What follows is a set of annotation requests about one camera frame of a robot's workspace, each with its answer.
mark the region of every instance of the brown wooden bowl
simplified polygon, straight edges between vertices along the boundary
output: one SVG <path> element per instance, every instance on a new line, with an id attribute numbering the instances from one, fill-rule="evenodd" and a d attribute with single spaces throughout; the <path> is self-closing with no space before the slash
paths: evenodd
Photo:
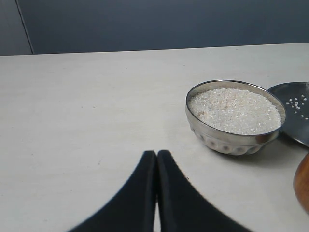
<path id="1" fill-rule="evenodd" d="M 299 203 L 309 214 L 309 153 L 304 157 L 296 170 L 294 191 Z"/>

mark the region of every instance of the white table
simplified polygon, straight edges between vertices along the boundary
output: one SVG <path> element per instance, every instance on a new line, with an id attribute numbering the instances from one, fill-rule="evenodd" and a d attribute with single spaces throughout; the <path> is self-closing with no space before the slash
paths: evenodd
<path id="1" fill-rule="evenodd" d="M 304 147 L 277 140 L 231 158 L 190 131 L 185 96 L 212 79 L 309 81 L 309 43 L 0 57 L 0 231 L 66 231 L 120 189 L 144 150 L 168 149 L 237 222 L 307 232 L 293 191 Z"/>

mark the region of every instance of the bowl rim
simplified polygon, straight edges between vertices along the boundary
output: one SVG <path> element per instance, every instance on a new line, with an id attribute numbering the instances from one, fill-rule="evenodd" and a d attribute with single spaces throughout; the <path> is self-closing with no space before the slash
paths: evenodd
<path id="1" fill-rule="evenodd" d="M 188 102 L 189 102 L 189 101 L 188 101 L 188 97 L 189 97 L 189 94 L 190 94 L 195 88 L 197 88 L 197 87 L 199 87 L 199 86 L 201 86 L 201 85 L 204 85 L 204 84 L 211 83 L 211 82 L 237 82 L 237 83 L 241 83 L 241 84 L 245 84 L 245 85 L 249 85 L 249 86 L 258 88 L 258 89 L 260 89 L 260 90 L 266 92 L 267 94 L 269 94 L 269 95 L 273 96 L 275 99 L 277 99 L 277 101 L 278 101 L 278 102 L 281 104 L 281 106 L 283 107 L 283 109 L 284 109 L 284 116 L 285 116 L 284 121 L 283 121 L 283 122 L 281 123 L 281 125 L 280 125 L 278 128 L 276 128 L 275 130 L 272 130 L 272 131 L 270 131 L 270 132 L 263 133 L 263 134 L 235 134 L 235 133 L 229 133 L 229 132 L 226 132 L 226 131 L 217 129 L 217 128 L 215 128 L 215 127 L 212 127 L 212 126 L 206 124 L 205 122 L 203 122 L 203 121 L 201 121 L 200 119 L 198 119 L 198 117 L 196 117 L 196 116 L 192 113 L 192 111 L 191 111 L 191 109 L 190 109 L 190 107 L 189 107 L 189 105 L 188 105 Z M 274 94 L 268 92 L 266 89 L 264 89 L 264 88 L 262 88 L 262 87 L 260 87 L 260 86 L 257 86 L 257 85 L 254 85 L 254 84 L 251 84 L 251 83 L 248 83 L 248 82 L 244 82 L 244 81 L 237 81 L 237 80 L 221 80 L 221 79 L 218 79 L 218 80 L 211 80 L 211 81 L 202 82 L 202 83 L 200 83 L 200 84 L 198 84 L 198 85 L 192 87 L 192 88 L 189 90 L 189 92 L 187 93 L 187 96 L 186 96 L 186 98 L 185 98 L 185 105 L 186 105 L 188 111 L 190 112 L 190 114 L 191 114 L 196 120 L 198 120 L 199 122 L 201 122 L 202 124 L 204 124 L 204 125 L 206 125 L 206 126 L 212 128 L 213 130 L 216 130 L 216 131 L 219 131 L 219 132 L 223 132 L 223 133 L 225 133 L 225 134 L 237 135 L 237 136 L 241 136 L 241 137 L 267 136 L 267 135 L 269 135 L 269 134 L 273 134 L 273 133 L 275 133 L 276 131 L 279 131 L 279 130 L 283 127 L 283 125 L 284 125 L 284 123 L 285 123 L 285 121 L 286 121 L 286 109 L 285 109 L 283 103 L 282 103 Z"/>

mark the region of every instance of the sugar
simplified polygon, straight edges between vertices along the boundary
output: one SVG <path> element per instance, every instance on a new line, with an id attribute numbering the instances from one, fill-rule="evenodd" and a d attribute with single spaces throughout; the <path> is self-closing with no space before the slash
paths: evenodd
<path id="1" fill-rule="evenodd" d="M 189 101 L 191 112 L 207 125 L 234 134 L 271 132 L 281 125 L 277 108 L 264 96 L 247 90 L 214 89 Z"/>

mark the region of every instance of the bowl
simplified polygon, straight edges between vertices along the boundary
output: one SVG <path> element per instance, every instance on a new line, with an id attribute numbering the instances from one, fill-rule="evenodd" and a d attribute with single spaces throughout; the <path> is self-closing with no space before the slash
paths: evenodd
<path id="1" fill-rule="evenodd" d="M 265 134 L 240 135 L 216 129 L 202 122 L 191 112 L 188 103 L 196 94 L 218 88 L 248 90 L 266 97 L 279 111 L 281 126 Z M 275 140 L 278 137 L 286 118 L 286 111 L 282 102 L 273 94 L 259 86 L 234 80 L 207 81 L 193 87 L 186 96 L 185 111 L 191 130 L 203 142 L 203 144 L 212 150 L 235 156 L 253 154 Z"/>

